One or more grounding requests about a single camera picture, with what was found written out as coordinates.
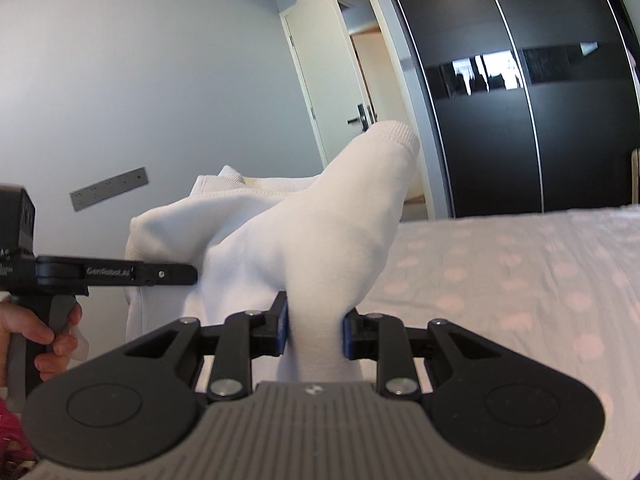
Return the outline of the person's left hand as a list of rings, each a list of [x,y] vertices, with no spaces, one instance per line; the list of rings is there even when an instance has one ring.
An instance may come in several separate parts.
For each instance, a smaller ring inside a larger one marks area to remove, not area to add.
[[[71,332],[56,334],[40,321],[34,312],[14,304],[9,297],[1,299],[1,387],[6,386],[9,346],[13,335],[22,335],[36,344],[43,344],[46,352],[35,357],[39,377],[47,382],[64,373],[70,365],[72,353],[79,340]]]

